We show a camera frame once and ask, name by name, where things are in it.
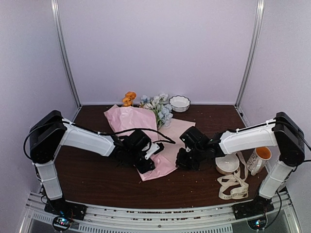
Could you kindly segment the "orange flower stem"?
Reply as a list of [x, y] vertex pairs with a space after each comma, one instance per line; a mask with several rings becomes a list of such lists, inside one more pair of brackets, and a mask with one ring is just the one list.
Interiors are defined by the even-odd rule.
[[125, 94], [124, 98], [122, 99], [123, 107], [129, 107], [133, 105], [134, 99], [136, 98], [136, 93], [129, 91]]

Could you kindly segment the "blue hydrangea flower stem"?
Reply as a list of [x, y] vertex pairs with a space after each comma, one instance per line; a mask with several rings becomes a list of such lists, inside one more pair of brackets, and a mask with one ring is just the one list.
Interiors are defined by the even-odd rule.
[[160, 105], [158, 107], [153, 107], [152, 105], [153, 97], [149, 97], [147, 95], [143, 95], [140, 98], [140, 108], [144, 108], [147, 110], [151, 110], [156, 118], [157, 128], [160, 129], [162, 126], [167, 127], [169, 126], [171, 119], [173, 117], [172, 114], [172, 106], [169, 104]]

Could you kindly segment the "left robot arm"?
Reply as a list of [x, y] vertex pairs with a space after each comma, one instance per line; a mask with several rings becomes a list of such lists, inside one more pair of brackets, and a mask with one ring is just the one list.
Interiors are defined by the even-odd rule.
[[29, 157], [34, 163], [45, 188], [51, 208], [60, 216], [70, 211], [54, 165], [54, 155], [61, 146], [70, 146], [111, 157], [133, 165], [143, 174], [155, 168], [151, 156], [161, 150], [142, 129], [132, 129], [129, 136], [118, 137], [88, 130], [51, 111], [35, 124], [27, 138]]

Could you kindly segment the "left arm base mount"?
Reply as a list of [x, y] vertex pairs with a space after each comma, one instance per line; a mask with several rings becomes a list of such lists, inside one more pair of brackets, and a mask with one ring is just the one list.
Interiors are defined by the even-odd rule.
[[76, 204], [72, 202], [64, 202], [64, 203], [50, 203], [46, 204], [44, 211], [57, 215], [57, 216], [65, 216], [69, 219], [73, 218], [76, 220], [84, 220], [86, 214], [87, 207], [83, 204]]

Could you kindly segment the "white flower stem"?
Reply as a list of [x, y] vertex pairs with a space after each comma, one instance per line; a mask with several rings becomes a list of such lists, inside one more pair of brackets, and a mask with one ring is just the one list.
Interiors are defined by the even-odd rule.
[[160, 105], [167, 104], [168, 103], [168, 98], [169, 98], [169, 95], [165, 94], [165, 93], [161, 93], [161, 94], [159, 94], [157, 96], [154, 96], [153, 100], [152, 100], [153, 107], [158, 107]]

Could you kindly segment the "small scalloped white bowl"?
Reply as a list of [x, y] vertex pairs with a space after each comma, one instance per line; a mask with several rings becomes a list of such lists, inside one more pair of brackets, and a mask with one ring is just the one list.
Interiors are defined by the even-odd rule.
[[182, 113], [189, 109], [190, 100], [184, 96], [174, 96], [169, 99], [169, 104], [172, 106], [173, 111]]

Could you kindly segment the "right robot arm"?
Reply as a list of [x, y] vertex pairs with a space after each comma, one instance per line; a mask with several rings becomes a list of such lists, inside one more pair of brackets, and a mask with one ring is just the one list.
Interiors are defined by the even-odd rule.
[[253, 214], [260, 214], [290, 173], [305, 161], [303, 131], [284, 112], [264, 123], [243, 129], [227, 130], [208, 138], [196, 127], [188, 128], [180, 136], [185, 144], [177, 154], [176, 166], [197, 170], [205, 159], [222, 158], [243, 150], [278, 147], [280, 156], [261, 183], [259, 196], [249, 203]]

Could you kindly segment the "cream printed ribbon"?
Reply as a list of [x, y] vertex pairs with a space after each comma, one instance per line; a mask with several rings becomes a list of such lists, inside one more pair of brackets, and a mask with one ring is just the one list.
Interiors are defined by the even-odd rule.
[[244, 178], [241, 178], [242, 169], [240, 166], [232, 173], [219, 177], [217, 182], [221, 187], [219, 188], [218, 197], [222, 200], [241, 200], [247, 198], [249, 194], [249, 184], [246, 182], [249, 171], [244, 156], [241, 151], [234, 153], [234, 155], [244, 167]]

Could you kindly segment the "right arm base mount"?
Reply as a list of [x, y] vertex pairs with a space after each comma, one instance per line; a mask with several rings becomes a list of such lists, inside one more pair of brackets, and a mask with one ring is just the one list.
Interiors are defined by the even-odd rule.
[[270, 202], [263, 204], [255, 201], [243, 202], [234, 204], [232, 206], [235, 219], [250, 218], [257, 215], [263, 215], [267, 212], [273, 211], [275, 208]]

